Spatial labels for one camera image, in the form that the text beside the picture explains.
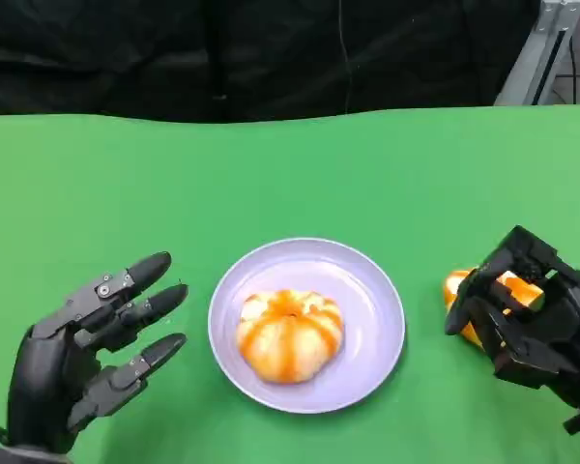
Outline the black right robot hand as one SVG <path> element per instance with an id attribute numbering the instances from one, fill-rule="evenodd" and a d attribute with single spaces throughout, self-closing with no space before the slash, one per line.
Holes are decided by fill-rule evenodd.
<path id="1" fill-rule="evenodd" d="M 497 378 L 580 408 L 580 271 L 517 225 L 457 292 L 445 332 L 472 325 Z"/>

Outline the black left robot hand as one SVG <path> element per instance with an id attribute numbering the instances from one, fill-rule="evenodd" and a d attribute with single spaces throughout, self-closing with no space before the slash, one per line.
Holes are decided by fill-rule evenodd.
<path id="1" fill-rule="evenodd" d="M 185 345 L 183 333 L 164 336 L 120 366 L 102 365 L 98 353 L 134 343 L 183 303 L 184 283 L 141 296 L 171 263 L 161 251 L 101 275 L 27 330 L 15 358 L 3 445 L 64 455 L 93 420 L 113 415 L 146 389 L 149 377 Z"/>

